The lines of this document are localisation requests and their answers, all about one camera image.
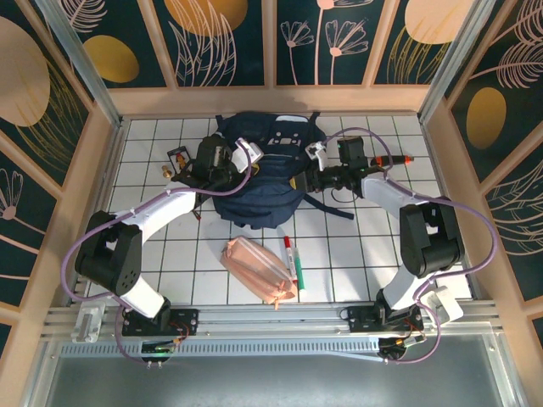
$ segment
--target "marker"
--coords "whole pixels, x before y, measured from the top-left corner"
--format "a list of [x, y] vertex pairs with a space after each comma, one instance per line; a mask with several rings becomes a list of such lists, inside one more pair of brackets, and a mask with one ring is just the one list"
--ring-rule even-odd
[[292, 277], [293, 281], [297, 281], [298, 277], [296, 276], [296, 264], [294, 263], [294, 254], [292, 253], [292, 248], [290, 247], [290, 239], [288, 236], [285, 236], [285, 248], [287, 249], [287, 256], [288, 256], [288, 268], [290, 269], [290, 276]]
[[298, 291], [305, 291], [304, 276], [302, 276], [302, 262], [299, 259], [298, 248], [294, 248], [294, 265], [296, 266], [296, 276], [298, 277]]

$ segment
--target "white grid floor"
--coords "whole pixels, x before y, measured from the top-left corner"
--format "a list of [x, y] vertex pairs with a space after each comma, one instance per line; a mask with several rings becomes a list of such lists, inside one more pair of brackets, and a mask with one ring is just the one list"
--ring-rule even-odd
[[[434, 169], [416, 116], [320, 117], [319, 127], [327, 134], [360, 126], [383, 136], [392, 154], [415, 157], [407, 167], [394, 167], [391, 175], [417, 192], [439, 195]], [[183, 145], [192, 157], [201, 139], [216, 129], [215, 119], [134, 120], [118, 169], [109, 211], [128, 209], [159, 193], [169, 181], [162, 165], [169, 164], [166, 152]], [[361, 135], [352, 131], [347, 135]], [[383, 148], [364, 137], [368, 157], [384, 155]], [[330, 165], [339, 164], [336, 142], [327, 147]], [[143, 246], [143, 276], [173, 304], [261, 304], [219, 263], [226, 242], [239, 235], [252, 237], [286, 262], [282, 237], [290, 236], [299, 248], [306, 292], [289, 302], [318, 303], [374, 300], [380, 287], [398, 270], [399, 222], [366, 199], [353, 199], [350, 191], [313, 194], [326, 205], [355, 215], [345, 220], [324, 214], [303, 202], [295, 215], [276, 230], [240, 229], [221, 220], [208, 200], [202, 220], [187, 214], [155, 233]], [[448, 281], [458, 298], [471, 298], [465, 277]], [[89, 295], [100, 293], [92, 284]]]

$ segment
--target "red marker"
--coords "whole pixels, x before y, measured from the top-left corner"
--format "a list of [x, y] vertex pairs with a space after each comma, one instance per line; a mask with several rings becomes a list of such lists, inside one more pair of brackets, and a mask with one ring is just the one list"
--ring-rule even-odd
[[288, 268], [290, 269], [290, 276], [293, 281], [298, 281], [298, 275], [296, 274], [296, 264], [294, 263], [294, 254], [292, 253], [292, 248], [290, 247], [290, 238], [288, 236], [284, 237], [285, 248], [287, 249], [288, 256]]

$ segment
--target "navy blue backpack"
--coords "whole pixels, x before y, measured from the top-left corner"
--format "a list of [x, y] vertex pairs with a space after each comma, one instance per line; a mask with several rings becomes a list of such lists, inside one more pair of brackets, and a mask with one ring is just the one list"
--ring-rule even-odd
[[217, 132], [232, 150], [237, 147], [236, 140], [242, 137], [254, 142], [264, 153], [258, 162], [259, 171], [241, 191], [228, 197], [213, 197], [222, 219], [231, 220], [239, 227], [276, 228], [293, 215], [302, 200], [325, 212], [354, 219], [353, 214], [325, 206], [290, 186], [290, 179], [310, 164], [305, 148], [326, 138], [316, 126], [318, 115], [314, 113], [309, 119], [258, 112], [238, 113], [227, 119], [216, 116]]

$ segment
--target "gold circle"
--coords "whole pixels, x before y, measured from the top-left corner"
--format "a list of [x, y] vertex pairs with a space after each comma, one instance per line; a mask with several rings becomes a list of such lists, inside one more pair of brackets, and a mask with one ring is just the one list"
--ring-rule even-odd
[[83, 47], [100, 76], [108, 81], [126, 83], [139, 74], [136, 55], [124, 42], [112, 36], [94, 36], [86, 40]]
[[48, 62], [25, 30], [0, 17], [0, 117], [35, 125], [49, 105]]
[[[224, 15], [232, 31], [244, 22], [249, 7], [247, 0], [209, 0], [209, 3], [218, 18]], [[208, 0], [165, 0], [165, 5], [171, 17], [184, 30], [199, 36], [210, 36], [213, 19]]]
[[409, 0], [406, 30], [423, 44], [445, 44], [455, 39], [473, 0]]
[[484, 87], [473, 96], [467, 108], [467, 139], [475, 148], [490, 147], [506, 121], [506, 99], [493, 87]]

